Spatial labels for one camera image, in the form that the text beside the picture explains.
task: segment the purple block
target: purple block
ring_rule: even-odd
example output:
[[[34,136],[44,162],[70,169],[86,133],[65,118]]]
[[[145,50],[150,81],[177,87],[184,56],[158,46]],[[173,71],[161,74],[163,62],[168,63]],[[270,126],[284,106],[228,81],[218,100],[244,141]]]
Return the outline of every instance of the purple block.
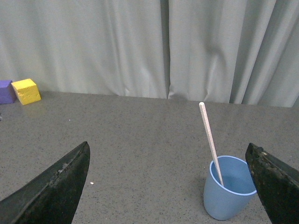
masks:
[[[17,99],[12,80],[0,80],[0,104],[12,104]]]

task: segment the curtain fold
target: curtain fold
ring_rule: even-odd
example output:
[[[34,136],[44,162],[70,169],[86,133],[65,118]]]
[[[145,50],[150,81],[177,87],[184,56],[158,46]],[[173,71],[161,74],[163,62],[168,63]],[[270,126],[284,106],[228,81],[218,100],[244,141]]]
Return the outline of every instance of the curtain fold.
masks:
[[[0,2],[0,79],[299,107],[298,0]]]
[[[167,98],[159,0],[0,2],[1,79]]]

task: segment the wooden stick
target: wooden stick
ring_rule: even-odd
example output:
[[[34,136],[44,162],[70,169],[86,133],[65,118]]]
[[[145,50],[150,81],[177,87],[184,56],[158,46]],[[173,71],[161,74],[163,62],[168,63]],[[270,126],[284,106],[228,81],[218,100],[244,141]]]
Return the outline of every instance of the wooden stick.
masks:
[[[214,164],[216,166],[218,178],[220,180],[221,185],[224,186],[223,180],[222,180],[222,176],[221,176],[221,172],[220,172],[220,167],[219,167],[218,159],[217,159],[217,154],[216,154],[216,150],[215,150],[215,145],[214,145],[214,141],[213,141],[213,137],[212,137],[212,132],[211,132],[209,120],[207,118],[205,103],[204,102],[200,102],[199,103],[199,108],[200,108],[202,120],[203,120],[204,125],[205,125],[206,135],[207,135],[207,139],[209,141],[209,145],[210,145],[210,149],[211,149],[213,161],[214,161]]]

